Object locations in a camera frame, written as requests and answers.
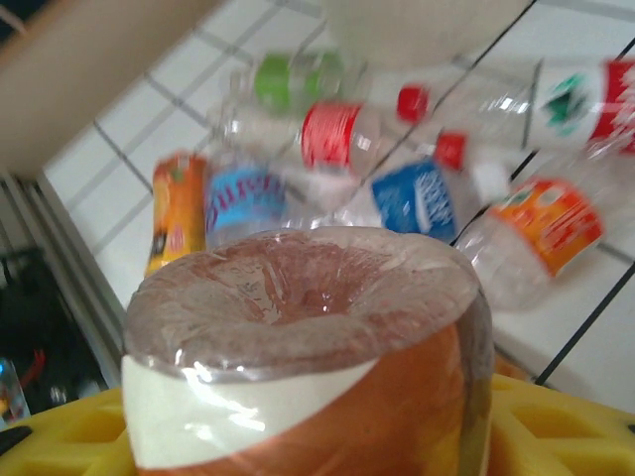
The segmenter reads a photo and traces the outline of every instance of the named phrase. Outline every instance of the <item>plastic bottle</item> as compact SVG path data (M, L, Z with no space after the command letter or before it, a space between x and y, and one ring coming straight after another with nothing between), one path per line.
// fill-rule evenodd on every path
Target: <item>plastic bottle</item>
M287 209L280 178L232 153L219 155L210 166L204 198L208 249L275 228Z
M370 104L318 102L304 118L298 118L270 114L252 101L234 99L208 114L212 137L232 149L286 165L360 178L367 177L382 159L382 141L394 141L412 127L394 116L394 112ZM433 145L438 138L436 127L422 128L417 135L422 145Z
M476 140L514 148L579 151L597 140L634 137L635 59L500 67L510 71L477 67L433 117ZM635 153L635 138L625 151Z
M536 303L575 257L633 222L627 169L632 164L623 157L556 157L467 227L456 248L493 307Z
M306 112L321 99L364 99L370 79L365 63L343 59L336 51L271 52L251 67L233 71L229 90L255 97L276 112Z
M334 224L332 216L252 157L217 154L204 193L207 249L254 233Z
M433 150L418 157L396 152L335 217L449 243L483 206L510 191L506 168L480 152L482 159L471 157L460 172L442 166Z

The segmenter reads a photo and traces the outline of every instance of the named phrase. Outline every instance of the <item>red label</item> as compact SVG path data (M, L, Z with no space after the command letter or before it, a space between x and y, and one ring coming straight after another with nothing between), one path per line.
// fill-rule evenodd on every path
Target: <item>red label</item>
M302 127L302 155L312 169L320 165L349 167L353 126L361 105L319 103Z
M635 60L606 65L606 99L590 141L631 137L624 149L635 153Z

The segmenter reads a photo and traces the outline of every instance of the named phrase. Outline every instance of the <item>bottle label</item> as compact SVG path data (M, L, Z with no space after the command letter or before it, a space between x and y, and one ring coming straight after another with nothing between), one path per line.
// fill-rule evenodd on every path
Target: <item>bottle label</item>
M529 147L580 149L626 135L625 150L635 153L635 60L545 65L535 88Z
M532 178L488 213L525 238L552 276L604 234L586 197L560 179Z
M359 104L318 103L302 127L302 155L307 168L350 166L353 127Z
M273 109L288 109L295 91L313 104L332 92L324 90L326 73L343 75L337 53L267 54L256 71L254 92L260 102Z
M423 233L446 243L456 237L449 189L432 158L374 180L371 189L389 230Z
M232 169L215 174L205 194L205 233L261 219L280 218L285 187L267 169Z
M176 153L153 175L154 227L146 274L183 255L205 249L203 194L207 160Z

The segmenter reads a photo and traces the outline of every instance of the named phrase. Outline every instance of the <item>red bottle cap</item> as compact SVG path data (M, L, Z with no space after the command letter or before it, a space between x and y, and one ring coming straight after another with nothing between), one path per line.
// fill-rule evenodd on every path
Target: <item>red bottle cap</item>
M439 164L460 171L465 161L467 135L456 131L443 131L437 140L435 158Z
M429 93L422 84L405 84L399 91L397 114L403 121L415 124L428 113Z

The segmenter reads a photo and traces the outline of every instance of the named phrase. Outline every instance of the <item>orange label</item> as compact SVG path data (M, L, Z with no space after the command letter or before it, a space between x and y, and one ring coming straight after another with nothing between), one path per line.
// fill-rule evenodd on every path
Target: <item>orange label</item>
M204 157L177 153L155 168L154 230L149 275L183 255L205 249Z
M604 234L588 200L559 179L529 179L489 213L513 226L552 276Z

